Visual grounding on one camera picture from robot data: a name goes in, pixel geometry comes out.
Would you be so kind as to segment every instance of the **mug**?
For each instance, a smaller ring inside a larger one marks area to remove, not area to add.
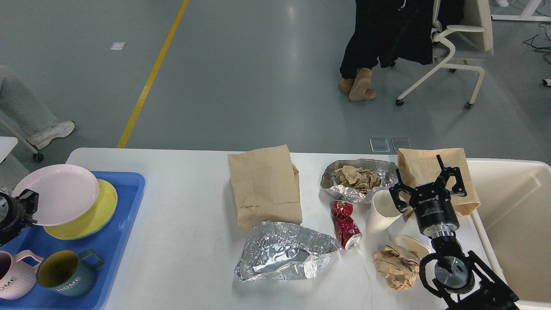
[[[21,261],[26,257],[32,257],[38,264],[31,267]],[[21,251],[16,256],[0,251],[0,298],[14,300],[27,294],[36,283],[36,269],[42,260],[30,250]]]
[[[94,255],[98,262],[88,264],[84,259]],[[40,286],[53,292],[78,297],[92,289],[98,277],[97,270],[104,265],[104,260],[92,249],[76,254],[70,250],[61,250],[46,258],[36,273]]]
[[[388,190],[380,190],[371,199],[371,208],[365,228],[370,233],[380,233],[402,215],[394,205]]]

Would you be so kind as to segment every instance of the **chair wheel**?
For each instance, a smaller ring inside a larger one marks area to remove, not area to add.
[[[41,163],[44,160],[44,154],[42,153],[33,154],[33,160],[36,161],[37,163]]]

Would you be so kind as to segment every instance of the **pink plate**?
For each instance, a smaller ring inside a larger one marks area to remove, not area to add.
[[[33,215],[37,225],[65,224],[84,214],[98,197],[98,181],[88,170],[69,164],[51,165],[27,175],[13,191],[19,196],[25,189],[39,194]]]

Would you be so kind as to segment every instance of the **brown boot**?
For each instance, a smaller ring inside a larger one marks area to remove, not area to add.
[[[371,100],[373,98],[375,98],[375,96],[377,96],[377,93],[375,93],[375,91],[371,88],[368,88],[365,90],[365,94],[364,94],[364,100]]]
[[[344,79],[342,78],[341,81],[339,82],[339,89],[347,94],[350,93],[350,89],[352,88],[352,85],[354,84],[354,80],[353,79]],[[371,100],[373,98],[375,98],[375,96],[377,96],[377,94],[375,93],[375,91],[371,88],[368,88],[366,89],[365,91],[365,94],[364,94],[364,100]]]
[[[350,89],[348,98],[353,101],[363,100],[366,95],[366,91],[369,89],[369,85],[371,85],[371,70],[367,68],[358,69],[356,79]]]
[[[353,78],[349,78],[349,79],[342,78],[341,81],[339,82],[339,89],[341,91],[349,94],[350,89],[352,88],[352,85],[354,85],[354,79]]]

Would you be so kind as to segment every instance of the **blue tray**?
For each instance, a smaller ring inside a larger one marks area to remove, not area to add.
[[[89,310],[103,306],[115,280],[122,253],[134,225],[142,201],[145,180],[141,174],[134,172],[92,171],[92,173],[96,178],[111,183],[118,195],[115,214],[102,230],[79,240],[59,240],[46,233],[42,227],[27,227],[21,235],[0,247],[0,250],[14,255],[29,249],[44,258],[62,249],[69,249],[78,254],[91,248],[105,259],[105,265],[98,270],[98,279],[92,290],[82,297],[66,297],[35,284],[33,289],[20,299],[12,301],[0,299],[0,309]]]

